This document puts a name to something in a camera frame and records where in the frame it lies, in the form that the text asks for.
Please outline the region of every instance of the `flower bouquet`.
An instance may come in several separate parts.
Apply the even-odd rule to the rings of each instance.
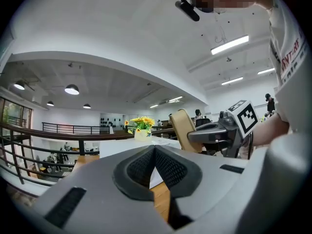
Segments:
[[[134,118],[130,121],[134,122],[134,126],[129,126],[128,133],[135,133],[135,140],[148,141],[152,136],[151,127],[155,125],[155,121],[148,117]]]

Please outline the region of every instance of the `office chair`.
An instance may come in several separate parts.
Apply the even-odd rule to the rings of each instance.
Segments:
[[[187,134],[196,131],[196,128],[186,110],[180,109],[170,115],[170,121],[182,150],[201,153],[202,145],[200,143],[190,142],[187,138]]]

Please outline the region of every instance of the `black slot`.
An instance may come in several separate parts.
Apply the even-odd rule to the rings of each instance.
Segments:
[[[230,165],[222,165],[220,168],[237,174],[242,174],[244,171],[244,168]]]
[[[75,208],[86,193],[83,188],[74,187],[45,216],[51,224],[63,228]]]

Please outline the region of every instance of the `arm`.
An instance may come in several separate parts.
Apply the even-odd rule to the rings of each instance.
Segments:
[[[289,123],[274,114],[268,120],[258,124],[253,130],[253,146],[270,144],[273,139],[288,132]]]

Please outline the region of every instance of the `metal railing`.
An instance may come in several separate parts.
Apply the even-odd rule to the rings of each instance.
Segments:
[[[56,174],[50,174],[50,173],[44,173],[42,171],[38,171],[36,166],[33,166],[33,164],[42,164],[46,167],[67,167],[67,168],[73,168],[74,164],[62,164],[62,163],[52,163],[48,161],[43,161],[43,160],[36,160],[30,157],[25,156],[24,149],[30,149],[31,152],[33,150],[41,151],[41,152],[46,152],[46,153],[54,153],[57,155],[98,155],[99,151],[95,152],[85,152],[84,149],[84,142],[85,141],[92,141],[92,140],[111,140],[111,139],[128,139],[128,138],[133,138],[134,135],[131,134],[119,134],[119,135],[110,135],[110,134],[64,134],[64,133],[56,133],[56,132],[46,132],[46,131],[38,131],[38,130],[33,130],[33,129],[28,129],[28,128],[22,128],[18,126],[13,126],[4,122],[0,122],[0,129],[7,129],[10,132],[9,136],[0,136],[2,146],[0,146],[0,150],[2,151],[2,156],[0,156],[0,159],[4,161],[5,164],[0,164],[0,167],[9,172],[10,174],[13,174],[17,176],[20,179],[21,184],[24,184],[24,181],[30,181],[36,184],[44,185],[44,186],[51,186],[52,184],[45,183],[44,180],[40,179],[31,179],[30,174],[37,174],[41,176],[47,176],[47,177],[53,177],[53,178],[64,178],[65,176],[63,175],[56,175]],[[153,131],[153,135],[158,135],[162,133],[172,133],[174,132],[173,129],[165,129],[165,130],[157,130]],[[17,139],[17,136],[14,136],[14,133],[20,133],[20,139]],[[31,142],[29,145],[23,144],[23,140],[25,139],[30,139],[31,136],[34,137],[41,137],[41,138],[51,138],[51,139],[60,139],[60,140],[76,140],[79,142],[79,151],[60,151],[60,150],[50,150],[50,149],[45,149],[41,147],[34,147],[31,145]],[[11,150],[7,150],[5,147],[6,146],[11,146]],[[21,148],[21,155],[17,154],[16,152],[16,146],[20,146]],[[12,155],[13,160],[8,160],[7,159],[7,154]],[[18,158],[23,160],[23,166],[19,164]],[[34,170],[30,169],[29,165],[27,165],[26,161],[30,161],[33,164]],[[10,166],[13,166],[16,168],[16,172],[10,168]],[[27,176],[22,174],[22,171],[27,172]]]
[[[14,117],[14,116],[7,116],[7,123],[14,125],[14,126],[19,126],[20,125],[20,118]],[[22,126],[26,127],[26,120],[22,119]]]
[[[99,135],[109,133],[109,127],[63,125],[48,122],[42,123],[42,130],[51,133],[81,134],[81,135]]]

